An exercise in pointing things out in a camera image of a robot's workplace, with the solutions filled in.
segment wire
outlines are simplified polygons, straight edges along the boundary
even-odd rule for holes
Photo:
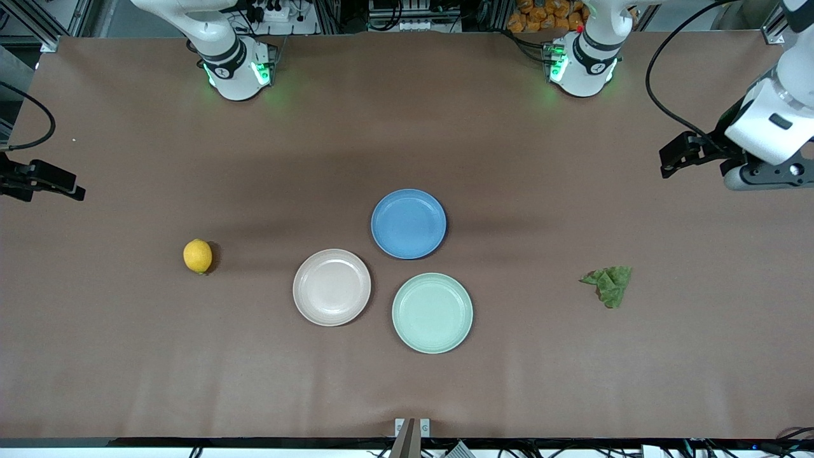
[[[522,52],[523,54],[525,54],[525,55],[526,55],[526,57],[528,57],[529,59],[531,59],[531,60],[533,60],[533,61],[535,61],[535,62],[539,62],[539,63],[541,63],[541,64],[552,64],[552,63],[554,63],[554,60],[552,60],[552,59],[542,59],[542,58],[540,58],[540,57],[537,57],[537,56],[533,55],[532,53],[528,52],[528,50],[527,50],[527,49],[524,47],[524,46],[528,46],[528,47],[531,47],[531,48],[534,48],[534,49],[537,49],[537,50],[541,50],[541,49],[543,49],[543,46],[542,46],[542,45],[540,45],[540,44],[536,44],[536,43],[531,43],[531,42],[526,42],[526,41],[524,41],[524,40],[521,40],[520,38],[517,38],[517,37],[516,37],[516,36],[515,36],[515,35],[514,35],[514,34],[513,34],[511,31],[509,31],[509,30],[492,29],[491,31],[493,31],[493,32],[499,32],[499,33],[500,33],[501,35],[503,35],[504,37],[509,38],[511,41],[513,41],[513,42],[514,42],[514,44],[515,44],[515,45],[517,45],[517,49],[519,49],[519,50],[520,50],[520,52]]]
[[[238,13],[240,13],[240,15],[243,17],[243,20],[246,21],[246,26],[249,28],[249,36],[250,37],[257,37],[256,32],[254,30],[254,26],[252,26],[252,23],[249,22],[249,18],[247,18],[246,15],[243,14],[243,10],[238,8]]]
[[[794,436],[799,436],[800,434],[803,434],[803,433],[808,433],[808,432],[810,432],[810,431],[814,431],[814,427],[808,427],[808,428],[800,428],[800,429],[797,429],[797,430],[796,430],[796,431],[794,431],[793,433],[788,433],[788,434],[786,434],[785,436],[781,436],[781,437],[777,438],[777,440],[778,440],[778,441],[782,441],[782,440],[786,440],[786,439],[791,439],[791,438],[793,438]]]
[[[718,444],[716,444],[716,443],[712,442],[712,439],[705,439],[705,440],[706,440],[708,443],[710,443],[710,444],[711,444],[713,447],[721,449],[721,450],[722,450],[724,453],[726,453],[727,455],[729,455],[729,458],[737,458],[737,456],[736,456],[734,453],[732,453],[732,452],[731,452],[731,451],[730,451],[728,448],[726,448],[726,447],[722,447],[722,446],[720,446],[720,445],[718,445]]]
[[[720,146],[718,146],[718,144],[715,143],[715,141],[713,141],[712,138],[709,135],[707,135],[703,130],[699,129],[696,125],[694,125],[691,122],[687,121],[683,117],[680,117],[677,114],[675,114],[674,112],[671,112],[669,109],[667,109],[667,107],[664,106],[663,103],[661,103],[659,101],[659,99],[653,93],[653,88],[650,86],[650,74],[653,72],[653,65],[656,63],[656,59],[658,59],[659,55],[661,55],[662,51],[664,51],[664,47],[667,46],[667,44],[681,30],[683,30],[684,27],[686,27],[689,23],[693,22],[698,17],[700,17],[701,15],[703,15],[704,13],[706,13],[707,11],[709,11],[709,10],[711,10],[713,8],[717,8],[717,7],[720,7],[721,5],[726,5],[727,3],[732,3],[732,2],[737,2],[737,1],[738,0],[722,0],[722,1],[719,1],[719,2],[712,3],[711,5],[707,5],[704,8],[701,8],[700,10],[698,10],[697,13],[690,16],[686,21],[682,22],[681,25],[679,25],[678,28],[676,28],[675,30],[670,32],[670,34],[667,36],[667,38],[664,39],[662,44],[659,45],[659,48],[653,54],[653,58],[650,59],[650,63],[647,65],[647,71],[645,72],[645,89],[647,89],[647,95],[650,97],[650,100],[653,100],[653,103],[655,103],[656,107],[658,107],[659,110],[661,110],[664,114],[666,114],[667,116],[672,118],[673,121],[677,121],[678,123],[682,124],[684,127],[688,128],[688,129],[692,130],[693,132],[695,132],[696,134],[698,134],[698,136],[701,137],[702,139],[704,139],[705,142],[709,143],[711,146],[715,147],[720,152],[724,152],[724,149],[721,148]]]
[[[372,25],[370,23],[368,23],[367,26],[370,27],[373,30],[376,30],[377,32],[387,32],[388,30],[392,29],[393,27],[396,27],[399,24],[399,21],[401,20],[401,14],[404,12],[404,7],[405,7],[404,3],[401,0],[396,0],[396,1],[398,2],[398,4],[393,5],[393,15],[390,16],[390,20],[387,22],[387,24],[384,25],[384,27],[381,27],[381,28],[376,27],[376,26],[374,26],[374,25]]]
[[[460,19],[461,19],[461,15],[459,14],[459,15],[458,15],[458,16],[455,18],[455,22],[453,22],[453,26],[449,28],[449,32],[448,32],[448,33],[452,33],[452,32],[453,32],[453,29],[455,29],[455,24],[457,24],[457,22],[458,22]]]
[[[31,103],[37,105],[42,110],[42,112],[44,112],[46,114],[46,116],[48,117],[48,123],[49,123],[48,132],[46,132],[46,134],[43,135],[42,137],[40,137],[39,139],[36,139],[36,140],[34,140],[32,142],[29,142],[29,143],[23,143],[23,144],[20,144],[20,145],[6,145],[5,150],[6,151],[14,151],[14,150],[17,150],[17,149],[34,148],[37,145],[43,144],[47,139],[50,139],[51,135],[53,135],[54,131],[56,130],[56,120],[54,119],[54,115],[51,114],[51,112],[48,110],[48,108],[46,108],[45,105],[40,103],[39,100],[35,99],[31,95],[28,95],[28,93],[26,93],[25,91],[19,90],[16,87],[14,87],[14,86],[12,86],[12,85],[10,85],[8,83],[0,81],[0,86],[3,86],[6,89],[10,90],[11,92],[15,92],[16,94],[25,97],[26,99],[30,100]]]
[[[382,458],[382,456],[384,456],[384,454],[387,453],[387,451],[390,450],[392,447],[393,447],[392,445],[388,445],[387,447],[385,447],[384,450],[382,450],[379,453],[379,455],[376,456],[376,458]]]
[[[497,458],[501,458],[501,455],[503,454],[503,452],[504,452],[504,451],[505,451],[505,452],[508,452],[508,453],[509,453],[509,455],[512,455],[514,458],[520,458],[519,456],[517,456],[517,453],[514,453],[513,451],[509,450],[508,448],[502,448],[502,449],[501,449],[501,450],[500,450],[500,451],[497,453]]]

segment metal bracket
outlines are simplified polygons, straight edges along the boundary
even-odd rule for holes
[[[786,14],[783,12],[780,2],[777,2],[777,5],[775,5],[774,9],[772,9],[772,13],[769,14],[769,16],[763,22],[763,25],[760,26],[760,32],[763,33],[766,44],[784,44],[786,40],[783,38],[783,32],[786,30],[788,25],[789,23],[786,21]]]
[[[771,165],[763,161],[748,161],[741,169],[741,178],[749,184],[778,184],[806,187],[814,183],[814,161],[796,152],[788,161]]]
[[[404,418],[396,418],[396,432],[393,434],[394,436],[398,436],[399,432],[401,431],[401,427],[404,425],[405,419]],[[421,429],[421,437],[428,438],[430,437],[430,419],[429,418],[422,418],[418,424]]]
[[[409,418],[396,419],[396,441],[390,451],[391,458],[421,458],[421,437],[424,433],[422,424],[427,421],[427,433],[430,432],[430,421],[428,419],[416,420]]]

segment yellow lemon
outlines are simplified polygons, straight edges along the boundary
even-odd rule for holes
[[[184,247],[184,263],[193,272],[203,274],[212,265],[212,249],[201,239],[192,240]]]

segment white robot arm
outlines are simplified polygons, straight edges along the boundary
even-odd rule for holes
[[[250,99],[274,77],[276,48],[239,37],[220,10],[237,0],[132,0],[189,38],[203,62],[209,84],[229,100]]]
[[[659,151],[662,176],[718,159],[735,191],[814,187],[814,0],[783,0],[797,42],[708,133],[684,132]]]
[[[569,32],[547,48],[557,60],[546,69],[548,79],[576,97],[597,94],[613,77],[619,50],[633,29],[628,8],[662,2],[664,0],[586,0],[591,16],[584,30]]]

